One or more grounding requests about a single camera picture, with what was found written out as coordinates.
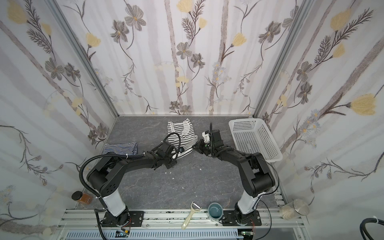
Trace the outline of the black white striped tank top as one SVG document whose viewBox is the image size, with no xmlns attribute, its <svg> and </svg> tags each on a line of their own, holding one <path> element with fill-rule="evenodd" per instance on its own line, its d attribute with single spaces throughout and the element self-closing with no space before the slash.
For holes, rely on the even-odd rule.
<svg viewBox="0 0 384 240">
<path fill-rule="evenodd" d="M 189 119 L 180 123 L 168 122 L 167 126 L 168 134 L 177 133 L 181 139 L 181 146 L 178 154 L 176 155 L 173 150 L 173 159 L 183 158 L 186 155 L 192 153 L 193 146 L 198 141 L 198 136 L 195 134 L 193 124 Z"/>
</svg>

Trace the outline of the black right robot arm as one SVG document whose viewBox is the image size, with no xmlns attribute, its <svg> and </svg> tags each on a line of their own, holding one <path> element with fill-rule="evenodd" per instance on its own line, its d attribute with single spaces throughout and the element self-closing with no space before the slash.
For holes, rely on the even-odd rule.
<svg viewBox="0 0 384 240">
<path fill-rule="evenodd" d="M 237 167 L 244 192 L 235 204 L 233 221 L 243 226 L 251 223 L 262 197 L 276 185 L 268 162 L 261 153 L 248 154 L 225 145 L 219 130 L 206 131 L 203 135 L 203 139 L 199 140 L 193 149 L 207 157 Z"/>
</svg>

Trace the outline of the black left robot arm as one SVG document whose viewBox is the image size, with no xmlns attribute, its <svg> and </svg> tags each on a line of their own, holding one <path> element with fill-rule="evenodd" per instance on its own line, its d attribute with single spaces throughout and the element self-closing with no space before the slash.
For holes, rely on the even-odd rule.
<svg viewBox="0 0 384 240">
<path fill-rule="evenodd" d="M 80 169 L 82 185 L 101 202 L 106 211 L 101 226 L 125 227 L 132 223 L 129 209 L 123 201 L 119 186 L 126 173 L 140 169 L 172 168 L 177 163 L 178 154 L 185 149 L 162 142 L 151 151 L 140 155 L 118 155 L 109 152 L 88 159 Z"/>
</svg>

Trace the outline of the blue white striped tank top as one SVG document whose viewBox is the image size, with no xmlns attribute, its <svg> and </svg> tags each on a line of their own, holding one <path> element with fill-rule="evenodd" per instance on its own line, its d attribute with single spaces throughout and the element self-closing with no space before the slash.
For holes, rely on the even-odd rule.
<svg viewBox="0 0 384 240">
<path fill-rule="evenodd" d="M 138 143 L 132 142 L 128 144 L 106 144 L 103 150 L 103 154 L 113 152 L 117 155 L 137 155 Z"/>
</svg>

